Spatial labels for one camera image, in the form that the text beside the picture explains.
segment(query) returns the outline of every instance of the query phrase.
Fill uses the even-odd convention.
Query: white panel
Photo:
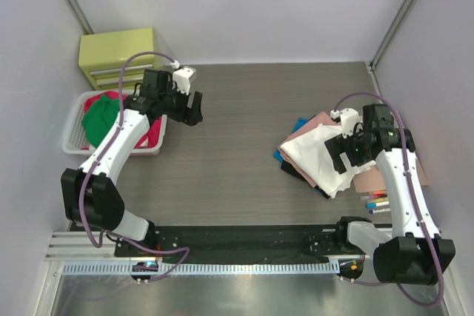
[[[183,63],[370,60],[402,0],[78,0],[97,33],[153,26]]]
[[[455,242],[458,291],[474,314],[474,0],[418,0],[383,57],[384,94],[412,130],[426,202]]]
[[[2,315],[31,315],[51,233],[66,225],[60,177],[79,165],[61,151],[66,115],[89,86],[63,0],[0,8],[0,305]]]

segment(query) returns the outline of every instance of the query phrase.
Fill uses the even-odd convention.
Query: yellow-green storage box
[[[152,27],[84,35],[81,37],[79,66],[96,90],[116,89],[124,62],[144,51],[158,51]],[[145,68],[158,68],[161,65],[162,60],[158,56],[135,58],[125,72],[124,88],[133,88],[135,83],[141,82]]]

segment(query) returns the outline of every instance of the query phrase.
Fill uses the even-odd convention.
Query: purple hose
[[[92,245],[94,245],[95,248],[101,248],[102,247],[104,230],[102,230],[100,232],[99,242],[97,242],[96,239],[94,238],[93,234],[92,234],[92,231],[90,230],[89,223],[87,222],[87,216],[86,216],[85,210],[84,210],[84,196],[85,196],[85,192],[86,192],[86,189],[87,189],[87,184],[89,183],[90,176],[92,175],[92,172],[94,171],[94,169],[96,167],[98,167],[100,165],[101,159],[104,157],[105,153],[107,153],[108,149],[112,146],[113,142],[119,136],[119,133],[121,131],[121,126],[124,123],[124,102],[123,102],[122,89],[123,89],[123,80],[124,80],[125,70],[133,59],[135,59],[139,56],[143,56],[143,55],[161,56],[161,57],[164,57],[164,58],[166,58],[167,60],[169,60],[171,62],[175,62],[175,60],[173,58],[171,58],[170,56],[165,55],[163,53],[154,52],[154,51],[146,51],[146,52],[136,53],[135,55],[131,56],[129,59],[127,59],[125,61],[124,65],[121,68],[120,76],[118,78],[118,103],[120,105],[120,111],[119,111],[119,117],[118,117],[118,126],[116,128],[116,131],[113,133],[112,138],[109,140],[109,142],[107,142],[104,149],[99,153],[99,155],[96,157],[96,160],[92,163],[89,171],[86,173],[86,175],[84,177],[84,181],[82,182],[82,185],[81,185],[81,190],[79,191],[79,214],[81,216],[81,222],[82,222],[82,225],[84,227],[84,230],[85,230],[90,242],[92,243]],[[190,249],[188,247],[174,249],[174,250],[171,250],[171,251],[158,251],[158,250],[154,250],[154,249],[148,249],[148,248],[145,248],[142,245],[136,243],[135,241],[132,241],[129,238],[124,237],[124,236],[120,236],[120,235],[117,235],[116,233],[112,233],[112,232],[110,232],[110,234],[114,237],[117,237],[117,238],[123,238],[126,242],[134,245],[135,247],[137,247],[139,249],[142,249],[145,252],[149,252],[149,253],[153,253],[153,254],[171,255],[171,254],[175,254],[175,253],[184,252],[183,257],[179,260],[179,262],[177,264],[175,264],[172,268],[170,268],[163,275],[159,275],[158,277],[151,278],[151,279],[149,279],[149,281],[157,281],[157,280],[160,280],[160,279],[166,277],[167,275],[169,275],[181,263],[183,263],[183,261],[186,259],[187,255],[190,252]]]
[[[411,200],[412,200],[412,203],[413,203],[413,207],[415,208],[416,218],[418,219],[418,222],[420,223],[421,230],[423,231],[424,237],[426,238],[427,243],[428,243],[428,247],[430,248],[431,256],[433,257],[433,262],[435,264],[436,275],[438,276],[438,281],[439,281],[438,295],[436,296],[436,299],[434,301],[430,302],[430,303],[422,303],[421,301],[416,300],[413,296],[408,294],[407,290],[405,290],[405,288],[401,284],[397,284],[397,286],[401,290],[403,295],[405,295],[414,304],[416,304],[418,306],[426,307],[428,309],[431,309],[433,307],[437,307],[442,302],[443,295],[444,295],[443,270],[442,270],[441,264],[439,262],[438,254],[436,253],[435,246],[433,245],[433,241],[431,240],[428,229],[427,229],[427,227],[424,223],[424,219],[423,219],[423,215],[421,214],[420,206],[418,205],[418,201],[416,200],[415,187],[413,186],[412,174],[410,172],[410,165],[408,163],[407,140],[406,140],[405,131],[404,131],[405,126],[403,125],[403,121],[401,120],[400,115],[398,114],[397,110],[395,110],[393,105],[390,102],[388,102],[387,99],[385,99],[385,98],[383,98],[380,95],[377,95],[375,93],[371,93],[371,92],[355,92],[355,93],[346,95],[341,100],[339,100],[339,102],[334,107],[334,110],[337,110],[339,108],[339,106],[344,101],[346,101],[348,98],[352,98],[353,96],[356,96],[356,95],[368,95],[368,96],[372,96],[372,97],[377,98],[378,100],[382,101],[385,105],[388,106],[388,108],[392,112],[393,116],[395,117],[395,120],[397,121],[398,128],[400,129],[401,154],[403,156],[403,166],[404,166],[404,170],[406,172],[408,190],[410,191],[410,197],[411,197]],[[354,283],[362,284],[363,282],[357,282],[357,280],[356,280],[356,281],[354,281]]]

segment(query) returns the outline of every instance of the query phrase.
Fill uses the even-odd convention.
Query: purple cable
[[[397,110],[393,107],[393,105],[385,98],[381,97],[378,94],[371,93],[371,92],[355,92],[349,95],[344,96],[339,102],[336,104],[334,107],[334,110],[337,110],[339,106],[346,101],[348,98],[352,98],[353,96],[356,95],[368,95],[372,96],[374,98],[377,98],[378,100],[382,101],[385,105],[388,106],[390,111],[392,112],[393,116],[395,117],[395,120],[397,121],[398,128],[400,129],[400,139],[401,139],[401,154],[403,156],[403,166],[404,170],[406,172],[406,178],[407,178],[407,185],[408,185],[408,190],[410,191],[410,197],[413,203],[413,207],[415,208],[415,214],[416,218],[418,219],[418,222],[420,223],[421,230],[423,231],[424,237],[427,240],[428,247],[430,248],[431,256],[433,257],[433,263],[435,264],[435,270],[436,270],[436,275],[438,276],[438,295],[436,296],[436,299],[430,303],[422,303],[421,301],[416,300],[413,296],[408,294],[407,290],[401,285],[397,284],[398,288],[401,290],[403,295],[405,295],[410,301],[412,301],[414,304],[418,306],[423,306],[428,309],[431,309],[433,307],[437,307],[443,300],[443,295],[444,295],[444,279],[443,279],[443,270],[441,268],[441,264],[439,262],[439,257],[438,254],[436,253],[435,246],[433,245],[433,241],[430,238],[430,233],[428,232],[428,229],[424,223],[423,220],[423,215],[421,214],[420,206],[418,205],[418,201],[416,200],[416,193],[415,193],[415,187],[413,186],[412,182],[412,174],[410,172],[410,165],[408,163],[408,153],[407,153],[407,140],[405,137],[405,131],[404,131],[404,124],[403,121],[401,120],[400,115],[398,114]],[[363,282],[357,282],[357,280],[354,281],[354,283],[362,284]]]
[[[175,60],[173,58],[171,58],[170,56],[165,55],[163,53],[154,52],[154,51],[146,51],[146,52],[136,53],[135,55],[131,56],[129,59],[127,59],[125,61],[124,65],[121,68],[120,76],[118,77],[118,103],[120,105],[120,111],[119,111],[119,117],[118,117],[118,126],[116,128],[116,131],[113,133],[112,138],[107,142],[104,149],[97,155],[96,160],[92,163],[89,171],[86,173],[86,175],[84,177],[84,181],[82,182],[82,185],[81,185],[81,190],[79,192],[79,214],[81,216],[81,222],[82,222],[82,225],[84,227],[84,230],[85,230],[90,242],[92,243],[92,245],[94,245],[95,248],[101,248],[102,247],[104,230],[102,230],[100,232],[99,242],[97,242],[96,239],[94,238],[93,234],[92,234],[92,231],[90,230],[89,223],[87,222],[87,216],[86,216],[85,210],[84,210],[84,196],[85,196],[85,192],[86,192],[86,189],[87,189],[87,184],[89,183],[90,176],[92,175],[92,172],[94,171],[94,169],[96,167],[98,167],[100,165],[101,159],[104,157],[105,153],[107,153],[108,149],[112,146],[113,142],[119,136],[119,133],[121,131],[121,126],[124,123],[124,102],[123,102],[122,89],[123,89],[123,80],[124,80],[125,70],[127,69],[128,65],[130,64],[130,62],[133,59],[135,59],[139,56],[143,56],[143,55],[161,56],[161,57],[164,57],[164,58],[166,58],[167,60],[169,60],[171,62],[175,62]],[[157,281],[157,280],[160,280],[160,279],[166,277],[167,275],[169,275],[173,270],[175,270],[184,261],[184,259],[186,259],[187,255],[189,254],[189,251],[190,251],[190,249],[188,247],[174,249],[174,250],[171,250],[171,251],[157,251],[157,250],[154,250],[154,249],[145,248],[142,245],[136,243],[135,241],[130,240],[129,238],[126,238],[124,236],[117,235],[116,233],[110,232],[110,234],[114,237],[117,237],[117,238],[123,238],[126,242],[134,245],[135,247],[137,247],[139,249],[142,249],[145,252],[149,252],[149,253],[153,253],[153,254],[171,255],[171,254],[175,254],[175,253],[185,252],[183,257],[179,260],[179,262],[177,264],[175,264],[175,266],[170,268],[163,275],[159,275],[158,277],[151,278],[151,279],[149,279],[149,281]]]

